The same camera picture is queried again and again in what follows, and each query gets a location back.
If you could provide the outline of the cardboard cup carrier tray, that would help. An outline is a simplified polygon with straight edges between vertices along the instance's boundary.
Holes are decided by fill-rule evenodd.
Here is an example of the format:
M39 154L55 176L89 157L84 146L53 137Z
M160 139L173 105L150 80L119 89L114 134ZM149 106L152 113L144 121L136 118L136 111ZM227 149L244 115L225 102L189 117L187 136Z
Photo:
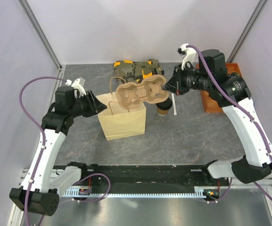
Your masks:
M116 98L124 109L134 109L143 102L158 104L169 97L169 92L163 89L167 80L162 75L154 75L144 79L140 84L127 82L116 88Z

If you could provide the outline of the black plastic cup lid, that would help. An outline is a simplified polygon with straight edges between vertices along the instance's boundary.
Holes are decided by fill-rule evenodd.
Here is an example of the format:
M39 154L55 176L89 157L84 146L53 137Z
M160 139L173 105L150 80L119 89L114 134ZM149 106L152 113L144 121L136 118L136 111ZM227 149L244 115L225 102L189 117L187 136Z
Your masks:
M168 111L173 106L173 104L172 100L168 98L164 102L157 103L156 106L163 111Z

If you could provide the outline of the brown paper coffee cup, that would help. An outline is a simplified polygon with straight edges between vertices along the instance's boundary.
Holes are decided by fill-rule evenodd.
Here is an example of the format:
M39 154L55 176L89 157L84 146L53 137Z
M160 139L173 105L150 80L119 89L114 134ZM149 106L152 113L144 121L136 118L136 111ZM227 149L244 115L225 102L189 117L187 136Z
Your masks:
M172 105L173 102L170 98L168 98L164 102L157 103L157 113L161 116L167 115L169 110L172 108Z

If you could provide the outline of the brown paper bag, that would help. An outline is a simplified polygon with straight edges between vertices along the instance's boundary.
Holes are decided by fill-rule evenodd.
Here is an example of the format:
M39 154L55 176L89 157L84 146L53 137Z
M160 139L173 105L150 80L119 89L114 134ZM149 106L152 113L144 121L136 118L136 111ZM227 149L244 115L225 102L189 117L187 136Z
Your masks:
M123 109L117 102L112 89L112 77L109 80L110 92L97 96L97 99L107 106L98 114L98 119L106 140L137 136L145 133L146 107L141 104L135 109Z

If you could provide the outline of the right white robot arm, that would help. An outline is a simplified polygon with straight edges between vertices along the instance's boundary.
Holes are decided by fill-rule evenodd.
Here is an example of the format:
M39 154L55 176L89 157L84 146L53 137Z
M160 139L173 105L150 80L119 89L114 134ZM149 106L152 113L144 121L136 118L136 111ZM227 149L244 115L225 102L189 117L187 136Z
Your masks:
M202 182L209 186L218 178L236 177L248 184L270 175L272 144L260 125L244 79L236 72L228 72L225 56L218 49L199 53L198 68L192 65L196 50L185 44L177 51L184 56L183 61L174 67L172 77L163 89L176 95L183 95L191 89L207 92L228 116L245 151L240 158L206 164L201 173Z

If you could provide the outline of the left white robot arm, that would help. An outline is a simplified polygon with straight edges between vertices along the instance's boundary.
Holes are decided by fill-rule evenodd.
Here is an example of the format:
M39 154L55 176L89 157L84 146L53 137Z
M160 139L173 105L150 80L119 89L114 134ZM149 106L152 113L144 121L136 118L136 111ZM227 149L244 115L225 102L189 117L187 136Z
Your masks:
M56 156L74 119L80 116L88 118L107 109L90 90L62 86L56 90L55 98L42 118L42 137L28 174L20 187L11 189L9 193L20 210L46 216L55 213L60 197L73 184L88 182L86 164L73 161L59 176L51 179Z

